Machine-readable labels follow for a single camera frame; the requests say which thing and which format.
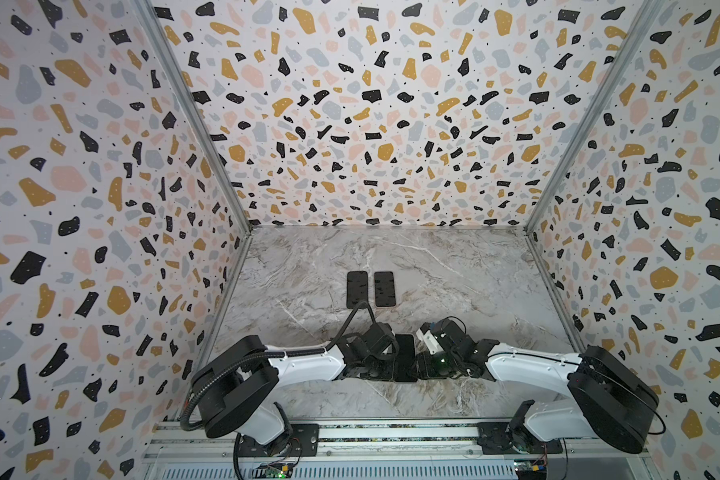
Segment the enclosure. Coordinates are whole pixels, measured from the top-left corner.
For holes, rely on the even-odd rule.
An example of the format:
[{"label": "enclosure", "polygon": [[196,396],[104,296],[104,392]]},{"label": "enclosure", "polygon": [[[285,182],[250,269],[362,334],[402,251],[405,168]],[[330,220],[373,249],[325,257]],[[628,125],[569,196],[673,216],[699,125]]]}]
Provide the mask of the enclosure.
[{"label": "enclosure", "polygon": [[[395,332],[609,350],[660,398],[660,476],[720,478],[720,1],[0,2],[0,480],[143,478],[200,366],[330,340],[357,270]],[[455,422],[556,394],[274,395]]]}]

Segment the terrazzo pattern wall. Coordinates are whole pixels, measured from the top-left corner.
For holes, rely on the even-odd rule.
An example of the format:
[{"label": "terrazzo pattern wall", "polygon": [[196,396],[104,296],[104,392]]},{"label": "terrazzo pattern wall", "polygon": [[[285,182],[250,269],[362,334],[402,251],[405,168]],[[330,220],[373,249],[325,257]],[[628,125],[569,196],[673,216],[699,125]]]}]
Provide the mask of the terrazzo pattern wall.
[{"label": "terrazzo pattern wall", "polygon": [[155,0],[253,224],[524,224],[629,30],[608,2]]},{"label": "terrazzo pattern wall", "polygon": [[125,2],[0,2],[0,480],[137,478],[240,242]]},{"label": "terrazzo pattern wall", "polygon": [[666,3],[533,238],[585,340],[659,394],[663,477],[720,479],[720,2]]}]

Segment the black mounting bracket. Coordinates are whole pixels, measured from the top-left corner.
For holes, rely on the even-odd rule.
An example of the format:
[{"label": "black mounting bracket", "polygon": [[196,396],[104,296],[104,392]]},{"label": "black mounting bracket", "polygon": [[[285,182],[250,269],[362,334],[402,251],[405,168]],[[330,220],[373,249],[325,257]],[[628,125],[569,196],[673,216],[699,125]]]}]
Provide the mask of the black mounting bracket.
[{"label": "black mounting bracket", "polygon": [[[290,440],[290,450],[283,449],[281,452],[273,453],[272,457],[279,458],[288,454],[289,461],[295,461],[299,453],[303,457],[314,457],[317,455],[317,442],[320,440],[320,426],[317,423],[293,423],[293,434]],[[240,451],[242,457],[267,457],[266,446],[260,445],[249,436],[242,436]]]},{"label": "black mounting bracket", "polygon": [[[532,437],[532,442],[523,447],[526,453],[532,455],[544,454],[544,442]],[[478,424],[478,445],[483,449],[483,455],[506,455],[522,453],[513,448],[514,440],[509,422],[481,422]],[[547,442],[547,453],[563,453],[560,440]]]}]

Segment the marble tabletop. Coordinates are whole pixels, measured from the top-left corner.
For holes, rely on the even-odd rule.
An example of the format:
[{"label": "marble tabletop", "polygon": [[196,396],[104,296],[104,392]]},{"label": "marble tabletop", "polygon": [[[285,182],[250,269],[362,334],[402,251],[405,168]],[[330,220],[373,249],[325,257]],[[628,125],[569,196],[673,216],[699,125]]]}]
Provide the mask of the marble tabletop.
[{"label": "marble tabletop", "polygon": [[[541,275],[519,232],[490,229],[263,227],[254,237],[212,357],[245,335],[266,344],[309,346],[336,334],[346,308],[346,274],[391,271],[397,305],[377,308],[398,333],[448,315],[474,340],[571,352]],[[358,312],[347,332],[370,320]],[[346,379],[305,382],[271,395],[291,418],[506,417],[521,401],[553,392],[481,379],[400,384]]]}]

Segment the metal mounting plate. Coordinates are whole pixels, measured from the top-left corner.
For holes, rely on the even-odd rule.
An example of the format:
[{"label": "metal mounting plate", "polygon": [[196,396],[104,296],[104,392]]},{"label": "metal mounting plate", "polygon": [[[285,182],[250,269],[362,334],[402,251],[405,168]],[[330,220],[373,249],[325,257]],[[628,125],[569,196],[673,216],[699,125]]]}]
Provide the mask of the metal mounting plate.
[{"label": "metal mounting plate", "polygon": [[[539,454],[508,453],[484,455],[478,440],[478,423],[500,423],[508,418],[300,418],[295,425],[320,425],[317,455],[302,458],[304,462],[331,461],[377,462],[380,456],[394,460],[431,459],[463,460],[464,458],[511,458],[536,460]],[[203,430],[184,432],[178,422],[157,425],[144,452],[144,463],[166,465],[170,462],[210,464],[229,462],[237,434],[207,438]],[[570,458],[633,457],[616,450],[599,438],[567,438]],[[550,460],[565,454],[552,453]],[[639,455],[649,458],[647,450]],[[262,455],[257,461],[272,459]]]},{"label": "metal mounting plate", "polygon": [[[320,426],[316,423],[293,423],[293,437],[298,441],[291,441],[291,451],[288,452],[289,458],[297,458],[299,453],[302,457],[314,457],[317,455],[317,442],[320,440]],[[281,457],[282,453],[273,455],[273,458]],[[240,444],[240,458],[244,457],[264,457],[264,447],[248,436],[243,437]]]}]

